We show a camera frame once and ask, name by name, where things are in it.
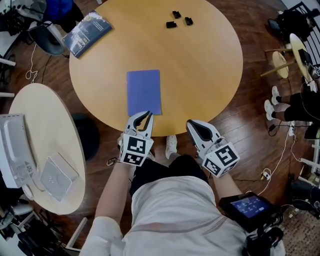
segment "black pants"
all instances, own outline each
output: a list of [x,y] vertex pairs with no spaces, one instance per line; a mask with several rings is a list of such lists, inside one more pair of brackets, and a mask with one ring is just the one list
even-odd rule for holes
[[83,18],[84,15],[81,10],[73,3],[71,10],[63,18],[54,23],[60,25],[65,32],[69,33],[76,26],[76,22],[82,21]]
[[291,95],[290,107],[284,111],[286,121],[320,123],[320,93],[305,91]]
[[208,183],[208,177],[192,156],[185,154],[178,156],[169,167],[146,159],[141,167],[137,167],[131,183],[130,195],[144,184],[167,177],[194,176]]

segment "wooden stool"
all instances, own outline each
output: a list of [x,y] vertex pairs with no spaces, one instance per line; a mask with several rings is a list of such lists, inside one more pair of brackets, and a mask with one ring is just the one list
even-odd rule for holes
[[271,50],[265,50],[265,52],[266,53],[273,52],[272,64],[274,66],[274,69],[271,69],[271,70],[261,74],[260,77],[271,74],[273,72],[277,72],[281,78],[287,78],[289,75],[288,66],[296,63],[296,60],[294,59],[290,62],[286,62],[286,59],[282,56],[282,54],[280,52],[292,52],[292,49],[286,49],[286,48],[285,49],[271,49]]

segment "black block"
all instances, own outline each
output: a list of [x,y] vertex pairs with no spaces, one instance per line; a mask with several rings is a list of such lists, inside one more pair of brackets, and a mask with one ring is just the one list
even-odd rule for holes
[[167,29],[175,28],[176,26],[177,26],[177,24],[174,21],[168,21],[166,23],[166,28]]
[[178,11],[175,11],[175,10],[174,10],[174,11],[172,12],[172,14],[173,14],[173,16],[174,16],[175,19],[181,18],[181,14],[180,14],[180,12],[178,12]]
[[185,17],[184,20],[185,20],[185,23],[187,24],[187,26],[190,26],[194,23],[193,20],[189,17]]

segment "hardwood floor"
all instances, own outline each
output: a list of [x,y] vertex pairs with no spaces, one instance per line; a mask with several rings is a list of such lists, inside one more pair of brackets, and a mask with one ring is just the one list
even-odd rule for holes
[[[95,9],[98,4],[95,0],[75,0],[84,14]],[[284,10],[285,6],[280,0],[209,0],[217,7],[230,21],[234,27],[243,52],[243,73],[238,90],[225,108],[225,110],[215,117],[210,123],[215,125],[225,138],[232,142],[239,153],[241,159],[231,175],[234,179],[256,180],[260,179],[264,168],[273,170],[281,156],[284,148],[287,127],[281,127],[278,133],[270,137],[268,127],[279,121],[269,122],[266,120],[264,111],[264,101],[271,96],[272,86],[278,86],[282,95],[297,93],[301,85],[301,74],[298,67],[289,67],[289,79],[279,80],[276,74],[270,74],[260,78],[260,74],[271,68],[268,64],[271,60],[271,53],[265,54],[264,50],[280,48],[281,43],[270,35],[265,27],[268,18],[275,18],[277,10]],[[13,48],[17,65],[14,68],[8,90],[18,93],[19,90],[30,81],[26,80],[25,74],[30,68],[33,45],[19,42]],[[59,224],[65,232],[65,239],[71,237],[76,227],[83,217],[92,217],[95,213],[100,194],[108,180],[112,168],[106,166],[106,162],[111,157],[118,155],[116,140],[120,131],[115,130],[92,116],[78,99],[69,74],[69,60],[63,56],[52,57],[49,61],[45,76],[43,69],[49,56],[39,48],[35,49],[33,55],[33,69],[39,70],[36,82],[51,87],[63,99],[71,113],[81,112],[88,114],[99,128],[101,144],[93,160],[87,162],[87,180],[84,200],[77,211],[69,215],[57,216],[52,214],[52,218]],[[292,59],[289,54],[285,55],[286,60]],[[12,100],[6,99],[2,112],[7,113]],[[296,129],[297,141],[293,152],[300,158],[312,158],[313,151],[310,143],[304,140],[304,127]],[[186,133],[179,134],[178,152],[180,154],[195,154],[195,149]],[[156,144],[163,143],[165,138],[157,137]],[[262,194],[272,203],[283,204],[286,202],[284,196],[285,185],[288,173],[298,174],[301,170],[301,163],[294,160],[290,154],[290,147],[293,138],[287,140],[287,147],[283,154],[283,159],[277,171],[272,176],[266,191]],[[261,192],[267,185],[266,181],[236,181],[239,188],[246,192]],[[125,234],[131,227],[131,202],[128,197],[121,221],[121,230]],[[84,242],[90,225],[82,232],[78,246]]]

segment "black stool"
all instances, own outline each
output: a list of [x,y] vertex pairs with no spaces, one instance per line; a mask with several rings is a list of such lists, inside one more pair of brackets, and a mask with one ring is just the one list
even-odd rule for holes
[[100,144],[100,133],[95,122],[82,113],[71,114],[75,127],[78,131],[84,158],[91,160],[96,155]]

